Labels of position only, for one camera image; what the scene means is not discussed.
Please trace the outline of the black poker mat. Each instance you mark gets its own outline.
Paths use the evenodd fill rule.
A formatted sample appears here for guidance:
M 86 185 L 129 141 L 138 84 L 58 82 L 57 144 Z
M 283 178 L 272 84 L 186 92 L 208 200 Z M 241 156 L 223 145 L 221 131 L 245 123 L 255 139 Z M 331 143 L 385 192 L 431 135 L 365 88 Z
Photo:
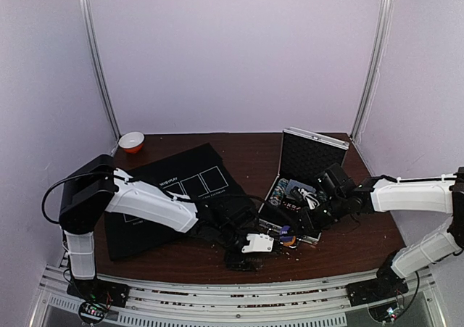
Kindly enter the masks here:
M 244 193 L 211 144 L 202 144 L 125 171 L 144 182 L 158 183 L 170 193 L 186 194 L 193 198 Z M 256 210 L 254 202 L 245 198 L 224 197 L 212 201 L 210 206 L 216 215 L 224 215 L 238 228 L 251 222 Z M 105 213 L 104 227 L 111 261 L 141 254 L 185 236 L 165 225 L 120 213 Z

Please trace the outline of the chip row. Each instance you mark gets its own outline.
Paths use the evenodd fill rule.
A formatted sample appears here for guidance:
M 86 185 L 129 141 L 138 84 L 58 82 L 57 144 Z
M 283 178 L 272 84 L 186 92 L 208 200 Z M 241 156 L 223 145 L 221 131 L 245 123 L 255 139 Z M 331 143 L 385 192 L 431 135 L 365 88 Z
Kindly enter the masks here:
M 289 180 L 285 178 L 281 178 L 275 188 L 273 189 L 270 197 L 269 197 L 269 203 L 271 203 L 273 206 L 278 207 L 280 203 L 282 202 L 283 198 L 285 197 L 285 190 L 286 187 L 289 184 Z

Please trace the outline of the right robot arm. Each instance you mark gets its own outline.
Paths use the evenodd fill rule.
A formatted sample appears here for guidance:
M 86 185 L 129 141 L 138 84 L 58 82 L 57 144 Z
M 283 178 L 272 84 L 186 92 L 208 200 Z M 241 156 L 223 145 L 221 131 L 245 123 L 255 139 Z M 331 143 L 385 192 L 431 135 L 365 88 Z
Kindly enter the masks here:
M 393 178 L 380 175 L 356 184 L 340 165 L 320 173 L 318 188 L 294 187 L 303 220 L 315 230 L 329 227 L 352 214 L 391 211 L 441 212 L 449 217 L 422 240 L 391 253 L 378 269 L 371 291 L 386 299 L 410 274 L 449 255 L 463 253 L 463 169 L 434 178 Z

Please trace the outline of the aluminium poker case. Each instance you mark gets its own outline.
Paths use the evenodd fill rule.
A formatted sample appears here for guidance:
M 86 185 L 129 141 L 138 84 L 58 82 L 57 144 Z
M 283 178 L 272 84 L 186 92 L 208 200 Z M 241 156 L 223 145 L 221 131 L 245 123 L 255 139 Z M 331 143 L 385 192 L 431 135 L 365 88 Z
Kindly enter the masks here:
M 281 178 L 289 180 L 285 197 L 278 207 L 263 205 L 260 208 L 260 225 L 267 229 L 276 241 L 280 242 L 280 229 L 289 225 L 289 233 L 283 236 L 296 236 L 297 245 L 301 242 L 317 244 L 322 231 L 304 233 L 299 227 L 297 211 L 297 187 L 310 191 L 320 190 L 315 176 L 334 163 L 343 164 L 349 142 L 313 133 L 300 128 L 287 128 L 283 131 L 278 173 L 265 200 L 269 197 Z

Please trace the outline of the orange big blind button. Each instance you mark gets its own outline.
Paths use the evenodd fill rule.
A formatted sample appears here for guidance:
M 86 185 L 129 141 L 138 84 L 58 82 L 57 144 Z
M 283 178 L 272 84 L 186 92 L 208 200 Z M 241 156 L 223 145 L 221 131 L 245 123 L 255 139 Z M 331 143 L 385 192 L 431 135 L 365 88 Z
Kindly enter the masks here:
M 280 242 L 283 246 L 289 248 L 295 248 L 297 246 L 296 236 L 282 236 L 280 238 Z

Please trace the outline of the purple small blind button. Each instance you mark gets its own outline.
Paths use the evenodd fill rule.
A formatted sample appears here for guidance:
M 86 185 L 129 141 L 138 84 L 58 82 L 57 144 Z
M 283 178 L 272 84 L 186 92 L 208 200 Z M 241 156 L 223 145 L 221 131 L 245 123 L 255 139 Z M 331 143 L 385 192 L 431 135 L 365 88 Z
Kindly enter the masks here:
M 280 235 L 283 236 L 283 235 L 286 235 L 289 233 L 289 230 L 290 230 L 290 226 L 289 225 L 284 225 L 281 227 L 280 229 Z

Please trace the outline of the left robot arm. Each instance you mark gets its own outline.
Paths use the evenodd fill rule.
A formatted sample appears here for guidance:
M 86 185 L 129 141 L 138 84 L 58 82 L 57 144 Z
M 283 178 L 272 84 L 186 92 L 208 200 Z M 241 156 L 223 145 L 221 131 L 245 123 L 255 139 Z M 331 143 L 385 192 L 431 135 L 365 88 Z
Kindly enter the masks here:
M 245 221 L 256 220 L 255 196 L 221 194 L 206 199 L 175 194 L 155 183 L 147 183 L 115 167 L 102 154 L 76 170 L 59 184 L 63 187 L 58 224 L 70 258 L 76 289 L 89 301 L 104 295 L 104 284 L 96 279 L 94 228 L 104 213 L 141 218 L 178 233 L 190 233 L 221 244 L 239 254 L 270 253 L 274 239 L 244 226 L 226 211 L 232 199 L 243 200 Z

